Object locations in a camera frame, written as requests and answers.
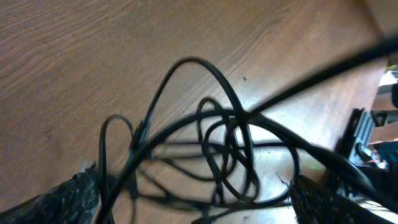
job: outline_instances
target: wooden table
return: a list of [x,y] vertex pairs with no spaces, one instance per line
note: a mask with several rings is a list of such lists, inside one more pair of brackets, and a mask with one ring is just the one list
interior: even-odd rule
[[[378,38],[365,5],[355,0],[21,0],[0,5],[0,210],[69,179],[82,161],[97,159],[107,116],[121,113],[137,126],[164,74],[180,57],[213,62],[249,109],[308,71]],[[384,66],[361,67],[264,114],[309,142],[333,149],[352,109],[370,108]],[[193,112],[208,95],[229,105],[204,69],[184,66],[161,98],[153,132]],[[176,136],[195,138],[189,128]],[[253,136],[272,138],[255,129]],[[111,170],[123,166],[129,141],[123,124],[111,125]],[[323,167],[308,155],[302,160],[304,174],[323,175]],[[202,162],[188,166],[209,173]],[[164,166],[147,167],[181,195],[208,198],[212,191]],[[288,181],[292,162],[285,150],[257,152],[256,168],[260,198],[269,198],[284,189],[277,175]],[[232,177],[237,186],[240,174]],[[151,190],[143,182],[140,186]],[[122,194],[114,207],[117,223],[128,222],[129,207]],[[190,223],[198,216],[145,202],[138,209],[138,223]],[[237,213],[220,223],[293,220],[294,211],[285,208]]]

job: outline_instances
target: black cable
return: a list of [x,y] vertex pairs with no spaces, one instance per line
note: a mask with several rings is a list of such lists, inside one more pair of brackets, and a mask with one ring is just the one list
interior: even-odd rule
[[[121,118],[127,123],[132,133],[132,126],[130,122],[122,117],[121,115],[114,115],[107,119],[101,129],[100,136],[100,149],[99,149],[99,164],[100,164],[100,175],[101,175],[101,200],[102,207],[97,216],[97,223],[103,223],[106,220],[112,220],[108,218],[110,215],[111,208],[118,197],[120,191],[124,186],[126,186],[131,193],[133,201],[137,198],[144,198],[161,205],[172,207],[174,209],[185,210],[185,211],[201,211],[203,218],[201,222],[209,223],[224,215],[238,212],[241,210],[250,209],[260,209],[266,207],[277,207],[284,203],[284,200],[288,197],[288,189],[282,194],[275,198],[265,200],[263,202],[257,202],[257,196],[260,191],[259,178],[254,170],[254,149],[260,149],[265,147],[286,147],[292,155],[294,163],[294,177],[297,177],[300,173],[299,166],[299,154],[297,149],[303,149],[307,151],[311,156],[320,161],[327,169],[330,169],[334,173],[338,174],[343,180],[352,185],[354,188],[358,189],[360,192],[371,198],[372,200],[380,203],[389,210],[398,213],[398,205],[391,199],[383,196],[381,193],[373,189],[369,179],[358,170],[352,163],[350,163],[344,157],[337,155],[327,149],[311,145],[306,142],[300,136],[296,135],[289,129],[283,127],[282,125],[272,121],[261,114],[261,111],[269,109],[277,103],[280,103],[287,98],[300,93],[318,83],[324,82],[332,77],[335,77],[349,69],[362,65],[366,62],[374,60],[379,57],[383,57],[392,53],[398,49],[398,35],[393,36],[390,39],[386,39],[383,42],[370,47],[360,53],[348,57],[324,70],[314,73],[314,75],[309,76],[305,80],[291,86],[285,91],[280,92],[278,95],[266,100],[258,107],[254,108],[250,112],[243,110],[243,107],[238,100],[237,95],[233,91],[231,85],[222,75],[222,73],[210,62],[206,60],[188,57],[179,60],[175,63],[172,68],[166,74],[164,80],[160,84],[159,90],[155,94],[152,103],[149,106],[145,120],[140,123],[140,126],[134,134],[132,134],[132,143],[130,146],[130,158],[126,162],[126,166],[120,173],[118,180],[112,186],[112,190],[108,193],[108,184],[106,180],[106,156],[105,156],[105,134],[106,127],[110,120],[114,118]],[[149,140],[146,140],[147,133],[149,132],[150,119],[154,112],[154,108],[165,88],[167,82],[173,75],[174,71],[178,69],[184,63],[193,62],[198,63],[205,67],[220,83],[226,92],[231,104],[233,106],[232,110],[223,109],[219,103],[214,99],[205,98],[203,99],[197,109],[195,114],[186,116],[155,134]],[[213,105],[214,110],[202,111],[203,106],[206,103]],[[221,117],[221,121],[213,124],[205,132],[205,137],[203,137],[201,129],[201,121],[205,118],[211,117]],[[198,130],[198,141],[190,142],[166,142],[167,138],[178,131],[180,128],[189,125],[191,123],[197,123]],[[266,129],[271,133],[275,134],[280,142],[260,142],[253,143],[250,137],[249,124],[258,126],[260,128]],[[224,143],[210,142],[210,136],[212,132],[219,126],[226,127],[226,134],[224,136]],[[239,146],[235,136],[236,128],[240,128],[243,136],[244,146]],[[192,154],[184,156],[156,156],[152,154],[152,151],[159,144],[172,145],[172,146],[201,146],[201,154]],[[221,156],[222,165],[221,168],[215,162],[214,157]],[[211,169],[212,177],[201,177],[199,175],[193,174],[174,163],[176,159],[198,159],[204,157]],[[212,181],[216,184],[213,195],[209,202],[194,199],[194,198],[181,198],[175,193],[161,186],[155,181],[154,177],[146,174],[144,170],[139,169],[139,165],[145,160],[155,160],[161,161],[169,166],[179,170],[183,174],[200,181]],[[246,176],[243,182],[243,189],[238,191],[233,188],[233,186],[228,182],[228,176],[232,174],[235,170],[236,165],[240,163],[246,169]],[[157,186],[161,191],[163,191],[164,196],[155,195],[144,195],[138,191],[136,170],[138,170],[143,177],[150,180],[155,186]],[[224,198],[225,186],[235,197],[236,200],[226,201]],[[254,194],[248,195],[248,189],[252,186],[254,188]],[[223,213],[215,216],[209,216],[209,211],[211,208],[227,208]]]

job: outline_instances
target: black object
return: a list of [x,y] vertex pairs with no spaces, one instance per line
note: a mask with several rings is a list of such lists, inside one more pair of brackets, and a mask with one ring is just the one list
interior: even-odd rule
[[95,167],[14,208],[0,213],[0,223],[90,224],[98,204]]
[[398,83],[391,88],[391,100],[392,104],[398,109]]
[[[337,76],[337,74],[352,69],[358,65],[369,62],[373,59],[385,56],[398,49],[398,35],[391,39],[386,39],[380,44],[374,47],[368,48],[352,57],[342,60],[337,64],[330,66],[324,70],[320,70],[314,75],[309,76],[301,82],[292,85],[290,88],[281,91],[274,97],[264,101],[259,106],[255,107],[251,111],[244,111],[243,107],[238,99],[238,96],[233,91],[231,85],[225,79],[223,74],[210,62],[196,57],[188,57],[179,60],[175,63],[169,72],[166,74],[163,82],[161,83],[159,90],[157,91],[150,107],[148,109],[145,120],[140,123],[138,129],[134,132],[130,121],[117,114],[110,116],[101,127],[101,134],[99,137],[99,190],[101,192],[102,207],[97,217],[97,223],[112,223],[113,218],[111,216],[111,209],[118,197],[120,191],[123,188],[127,188],[131,193],[132,201],[135,202],[138,198],[151,200],[155,203],[172,207],[179,210],[185,211],[201,211],[203,218],[196,221],[196,223],[211,223],[213,220],[222,216],[228,215],[233,212],[242,210],[252,210],[260,208],[278,207],[284,203],[284,200],[289,196],[289,191],[286,190],[281,195],[270,198],[268,200],[258,202],[256,201],[260,191],[259,178],[254,170],[254,150],[258,148],[266,147],[285,147],[289,150],[292,155],[294,162],[294,178],[293,182],[300,180],[300,166],[299,166],[299,155],[297,149],[303,149],[313,156],[316,160],[320,161],[327,169],[333,173],[339,175],[339,177],[345,182],[349,183],[350,186],[362,192],[372,200],[382,204],[386,208],[393,212],[398,212],[398,204],[391,200],[391,198],[378,192],[372,186],[369,179],[347,158],[339,154],[335,154],[322,147],[314,146],[300,136],[296,135],[289,129],[281,126],[263,116],[262,111],[269,109],[270,107],[280,103],[289,97],[300,93],[318,83],[324,82],[329,78]],[[196,113],[190,116],[184,117],[172,124],[165,129],[155,134],[150,139],[146,138],[146,134],[149,132],[150,119],[152,117],[154,108],[157,101],[159,100],[163,89],[165,88],[168,80],[173,75],[174,71],[179,66],[185,63],[197,63],[204,66],[220,83],[226,92],[229,100],[231,101],[233,109],[224,109],[221,105],[212,98],[204,98],[198,105]],[[203,106],[209,103],[213,105],[214,109],[209,111],[202,111]],[[220,117],[221,121],[211,125],[205,132],[202,133],[201,121],[205,118]],[[111,120],[121,119],[123,120],[129,130],[132,137],[132,143],[130,144],[130,158],[126,163],[125,168],[121,172],[115,184],[109,186],[109,180],[106,172],[106,129]],[[198,140],[188,142],[167,142],[167,138],[179,130],[180,128],[191,124],[197,123]],[[277,142],[253,142],[250,136],[249,124],[264,128],[273,134],[275,134],[280,141]],[[212,132],[219,126],[226,127],[226,135],[224,142],[211,142],[210,136]],[[239,128],[242,132],[244,146],[239,146],[236,137],[234,135],[235,129]],[[189,156],[169,156],[160,157],[153,154],[152,151],[159,144],[169,144],[173,146],[201,146],[201,154],[194,154]],[[215,162],[215,156],[221,156],[222,165],[218,167]],[[174,163],[176,159],[198,159],[205,158],[213,176],[202,177],[194,173],[184,170]],[[153,160],[164,162],[173,168],[181,171],[183,174],[200,181],[214,182],[215,189],[209,201],[196,198],[181,198],[171,190],[166,189],[153,177],[146,174],[144,170],[140,170],[139,166],[145,160]],[[243,180],[243,189],[241,191],[236,190],[229,182],[228,176],[234,171],[238,162],[245,167],[246,175]],[[145,195],[140,193],[137,188],[136,172],[140,172],[145,178],[151,181],[158,189],[163,191],[164,195]],[[235,197],[236,200],[227,201],[224,197],[224,187],[226,187]],[[249,189],[254,190],[253,194],[249,194]],[[294,187],[294,190],[300,194],[300,187]],[[304,201],[306,197],[297,197],[295,200]],[[210,215],[212,208],[225,208],[226,211],[217,215]]]
[[[336,152],[347,158],[353,164],[361,166],[367,161],[374,159],[374,153],[368,149],[369,139],[372,136],[374,122],[370,113],[364,109],[354,109],[348,121],[343,138],[336,148]],[[329,172],[329,177],[325,185],[332,191],[347,189],[345,183],[341,181],[337,174]]]
[[[375,189],[398,202],[398,164],[389,164],[388,169],[365,166],[359,169],[369,177]],[[345,189],[345,196],[355,197],[357,194],[357,192]]]
[[299,224],[391,223],[303,175],[292,181],[289,192]]

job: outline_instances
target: blurry object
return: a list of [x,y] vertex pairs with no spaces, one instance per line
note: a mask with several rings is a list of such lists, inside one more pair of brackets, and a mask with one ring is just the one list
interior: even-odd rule
[[379,87],[396,84],[397,78],[398,78],[398,66],[397,65],[390,66],[385,72],[385,74],[381,77]]
[[303,175],[292,181],[289,194],[299,224],[391,223]]
[[365,201],[361,204],[359,204],[363,208],[368,209],[372,213],[385,218],[386,220],[389,220],[390,222],[395,222],[397,223],[398,220],[398,215],[395,213],[392,213],[390,210],[384,208],[380,204],[372,201]]
[[14,208],[0,213],[0,223],[90,224],[98,204],[95,166]]

